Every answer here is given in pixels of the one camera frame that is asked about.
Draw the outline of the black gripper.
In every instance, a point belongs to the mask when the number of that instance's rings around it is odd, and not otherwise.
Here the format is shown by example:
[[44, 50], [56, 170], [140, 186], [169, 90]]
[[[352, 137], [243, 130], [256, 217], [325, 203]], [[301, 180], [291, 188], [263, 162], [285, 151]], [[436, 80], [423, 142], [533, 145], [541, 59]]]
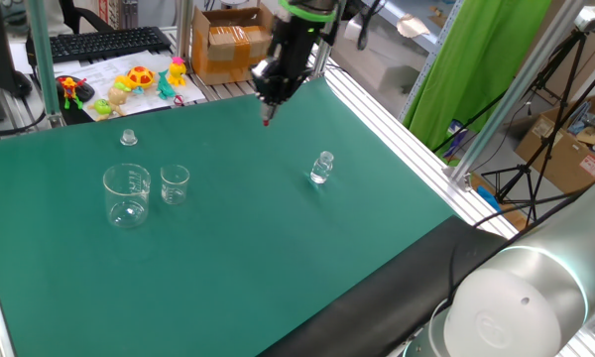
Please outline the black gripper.
[[306, 68], [307, 60], [324, 27], [324, 23], [298, 16], [275, 18], [267, 58], [251, 69], [263, 120], [272, 120], [279, 103], [284, 104], [291, 99], [311, 76], [311, 69]]

